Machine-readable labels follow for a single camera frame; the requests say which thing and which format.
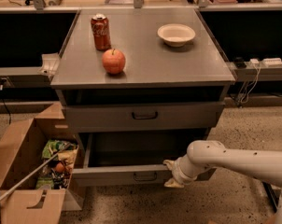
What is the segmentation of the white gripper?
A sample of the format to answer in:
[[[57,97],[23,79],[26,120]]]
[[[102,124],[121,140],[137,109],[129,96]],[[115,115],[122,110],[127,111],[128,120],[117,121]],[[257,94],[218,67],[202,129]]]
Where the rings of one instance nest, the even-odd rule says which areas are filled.
[[[198,175],[205,172],[205,168],[202,165],[194,164],[187,155],[175,161],[164,160],[163,164],[172,171],[173,175],[173,178],[164,183],[167,188],[182,189],[183,185],[188,185]]]

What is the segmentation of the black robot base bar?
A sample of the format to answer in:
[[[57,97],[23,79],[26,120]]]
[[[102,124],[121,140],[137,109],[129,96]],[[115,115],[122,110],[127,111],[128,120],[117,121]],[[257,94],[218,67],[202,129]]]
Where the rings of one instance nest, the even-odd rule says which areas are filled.
[[[263,184],[263,187],[266,191],[268,199],[271,203],[271,206],[272,206],[273,210],[276,212],[277,208],[278,208],[279,198],[275,195],[275,192],[274,192],[274,190],[273,190],[273,188],[270,184],[267,184],[267,183],[262,183],[262,184]]]

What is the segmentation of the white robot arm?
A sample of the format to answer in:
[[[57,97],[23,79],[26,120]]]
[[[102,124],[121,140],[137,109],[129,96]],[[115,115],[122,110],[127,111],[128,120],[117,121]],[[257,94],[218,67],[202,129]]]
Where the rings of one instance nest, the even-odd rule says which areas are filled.
[[[281,188],[274,224],[282,224],[282,151],[228,149],[219,141],[191,142],[187,154],[175,161],[164,160],[171,178],[167,188],[184,188],[199,175],[225,168]]]

